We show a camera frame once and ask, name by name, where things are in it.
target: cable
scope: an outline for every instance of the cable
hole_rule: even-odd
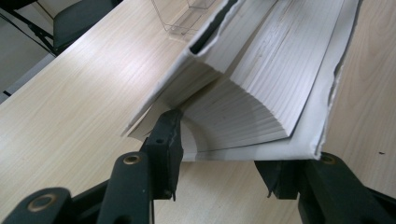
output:
[[[49,49],[47,49],[44,45],[42,45],[41,43],[39,43],[38,41],[36,41],[35,39],[33,39],[31,36],[29,36],[28,34],[26,34],[17,24],[15,24],[13,21],[11,21],[9,18],[7,18],[5,15],[3,15],[0,12],[0,18],[2,18],[3,20],[5,20],[6,22],[8,22],[9,24],[11,24],[12,26],[14,26],[15,28],[17,28],[17,30],[21,31],[24,35],[26,35],[27,37],[29,37],[31,40],[35,41],[37,43],[37,45],[39,45],[41,48],[43,48],[46,52],[48,52],[49,54],[51,54],[52,56],[54,56],[56,58],[56,55],[53,54]]]

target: open book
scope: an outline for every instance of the open book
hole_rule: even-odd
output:
[[[168,71],[145,116],[134,118],[130,136],[143,140],[162,112],[178,107],[190,160],[222,160],[236,151],[243,156],[229,159],[316,158],[358,7],[358,0],[223,1]],[[327,86],[316,91],[321,80]],[[299,149],[290,142],[300,142],[297,127],[308,107],[320,119],[311,120],[316,133],[307,133],[306,149]]]

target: wooden table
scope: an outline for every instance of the wooden table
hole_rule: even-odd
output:
[[[392,0],[364,1],[325,147],[365,185],[392,197],[395,9]],[[120,135],[138,111],[134,106],[153,90],[150,79],[161,82],[185,45],[163,31],[150,1],[124,0],[1,104],[0,219],[38,189],[63,186],[76,195],[107,179],[119,155],[138,150],[139,142]],[[184,162],[177,201],[156,202],[156,220],[301,222],[297,202],[267,199],[266,194],[252,162]]]

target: black chair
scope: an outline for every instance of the black chair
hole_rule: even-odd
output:
[[[15,11],[36,1],[0,0],[0,8],[26,23],[53,54],[59,55],[122,0],[82,0],[65,8],[53,19],[53,35],[50,35]]]

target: clear plastic holder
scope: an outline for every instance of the clear plastic holder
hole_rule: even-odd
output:
[[[216,0],[151,0],[165,31],[194,35],[204,24]]]

